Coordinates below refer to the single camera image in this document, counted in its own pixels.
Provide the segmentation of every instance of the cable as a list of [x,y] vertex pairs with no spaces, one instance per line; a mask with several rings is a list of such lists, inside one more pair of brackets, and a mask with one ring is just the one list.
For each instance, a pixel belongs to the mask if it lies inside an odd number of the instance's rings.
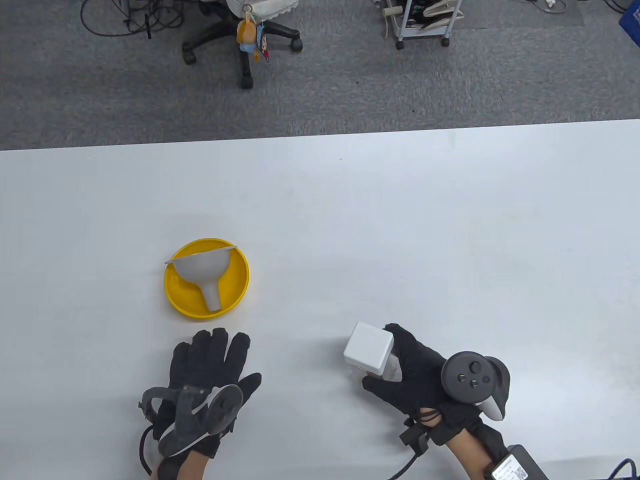
[[418,455],[413,455],[411,457],[411,460],[409,460],[407,462],[407,464],[402,467],[400,470],[398,470],[398,473],[396,473],[394,476],[392,476],[389,480],[398,480],[402,475],[404,475],[404,473],[409,470],[409,468],[413,465],[413,462],[416,461],[418,459]]
[[152,472],[151,472],[151,468],[149,467],[149,464],[145,460],[145,440],[147,439],[147,435],[149,434],[150,431],[153,430],[153,428],[154,428],[153,425],[150,425],[149,427],[147,427],[145,432],[140,437],[140,447],[138,448],[138,454],[140,455],[140,463],[142,464],[142,468],[145,469],[145,472],[149,476],[151,476]]
[[[129,15],[127,15],[116,0],[111,0],[113,6],[122,14],[123,23],[127,26],[128,31],[125,33],[103,33],[92,29],[85,21],[85,9],[90,1],[94,0],[83,0],[82,2],[80,7],[80,22],[88,32],[106,38],[131,36],[137,35],[138,33],[147,33],[149,35],[151,32],[159,32],[166,28],[178,28],[184,22],[184,4],[198,2],[198,0],[176,0],[180,4],[180,6],[176,8],[175,6],[163,5],[164,0],[146,0],[144,6],[130,8]],[[140,12],[145,12],[145,21],[136,22],[133,17]],[[163,12],[174,13],[174,15],[169,19],[164,19]]]
[[[576,0],[577,2],[586,2],[589,0]],[[616,0],[602,0],[611,10],[616,13],[625,13],[627,9],[620,5]]]
[[559,15],[561,13],[566,12],[566,3],[564,0],[556,0],[556,3],[559,3],[560,5],[562,5],[562,8],[540,6],[540,3],[546,3],[545,0],[509,0],[509,1],[519,2],[519,3],[532,3],[541,12],[552,13],[554,15]]
[[616,475],[618,475],[618,472],[620,470],[622,470],[623,468],[625,468],[627,465],[631,466],[631,479],[632,480],[638,480],[638,475],[637,475],[637,471],[636,471],[636,463],[631,460],[630,458],[625,458],[623,461],[621,461],[618,466],[613,470],[613,472],[611,472],[611,475],[609,475],[609,478],[607,478],[607,480],[613,480]]

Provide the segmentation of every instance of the chair base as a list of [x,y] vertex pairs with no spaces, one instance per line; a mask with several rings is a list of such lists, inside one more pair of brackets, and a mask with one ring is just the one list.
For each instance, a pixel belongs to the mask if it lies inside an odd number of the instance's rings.
[[[226,36],[235,36],[237,34],[237,26],[240,19],[238,19],[231,11],[224,5],[219,3],[203,3],[200,2],[200,11],[205,15],[215,13],[220,21],[203,30],[199,34],[190,38],[182,44],[182,59],[187,65],[193,65],[196,63],[197,58],[193,52],[196,48],[213,42],[219,38]],[[303,48],[302,40],[300,39],[300,32],[293,28],[285,27],[276,22],[270,20],[264,23],[264,32],[267,35],[276,35],[291,40],[291,50],[294,52],[301,52]],[[242,68],[242,77],[240,80],[240,87],[243,90],[251,90],[253,88],[253,77],[251,75],[251,63],[249,54],[243,52],[238,48],[240,52],[240,64]]]

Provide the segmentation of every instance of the metal cart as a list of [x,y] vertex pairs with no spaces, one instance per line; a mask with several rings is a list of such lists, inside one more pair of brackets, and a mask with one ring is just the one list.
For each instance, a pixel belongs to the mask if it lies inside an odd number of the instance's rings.
[[[406,23],[409,19],[409,14],[411,12],[411,6],[413,4],[413,0],[406,0],[406,4],[404,6],[404,13],[402,15],[393,15],[391,16],[391,25],[394,29],[394,33],[397,37],[396,48],[398,50],[402,50],[404,48],[404,39],[405,38],[415,38],[419,36],[441,36],[440,44],[443,47],[448,47],[451,43],[451,29],[453,28],[453,24],[456,22],[456,18],[460,12],[460,6],[462,5],[462,0],[451,0],[449,3],[455,3],[454,11],[451,15],[451,20],[448,25],[437,26],[437,27],[424,27],[424,28],[407,28]],[[394,4],[394,0],[387,0],[387,5],[391,8],[396,6]]]

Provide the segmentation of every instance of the yellow plate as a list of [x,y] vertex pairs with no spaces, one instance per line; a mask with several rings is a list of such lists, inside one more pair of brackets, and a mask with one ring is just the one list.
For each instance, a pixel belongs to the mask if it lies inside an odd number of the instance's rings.
[[[172,260],[226,246],[233,246],[233,244],[219,238],[201,238],[183,246],[175,253]],[[188,317],[205,320],[224,315],[240,303],[249,286],[249,263],[237,248],[230,252],[229,268],[218,282],[222,309],[217,312],[207,310],[204,297],[197,285],[185,282],[172,264],[167,265],[164,271],[164,292],[176,310]]]

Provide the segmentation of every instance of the gloved hand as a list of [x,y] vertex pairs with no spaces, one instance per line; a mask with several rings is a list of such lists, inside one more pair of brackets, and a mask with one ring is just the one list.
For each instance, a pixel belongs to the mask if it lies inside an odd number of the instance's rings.
[[440,412],[442,421],[429,432],[437,445],[480,421],[478,407],[457,402],[445,392],[440,378],[446,361],[442,355],[422,345],[398,324],[390,323],[385,330],[394,336],[393,354],[398,357],[403,379],[396,382],[366,376],[362,379],[365,390],[416,421],[420,421],[421,408]]
[[[169,387],[181,388],[184,385],[191,385],[210,391],[213,387],[236,384],[242,390],[243,404],[245,404],[262,383],[262,375],[252,373],[240,380],[250,345],[250,339],[246,333],[238,333],[231,340],[225,359],[227,342],[227,331],[224,328],[215,328],[211,333],[207,330],[196,333],[191,344],[186,342],[178,344],[173,350],[173,359],[169,368]],[[154,422],[153,437],[155,440],[159,440],[163,432],[174,422],[175,411],[176,405],[174,403],[162,402]],[[214,458],[220,446],[220,438],[233,431],[234,424],[235,420],[225,432],[205,437],[190,450]],[[164,459],[158,470],[159,473],[162,468],[170,468],[175,470],[177,477],[177,471],[190,450]],[[173,474],[166,475],[166,477],[172,478]]]

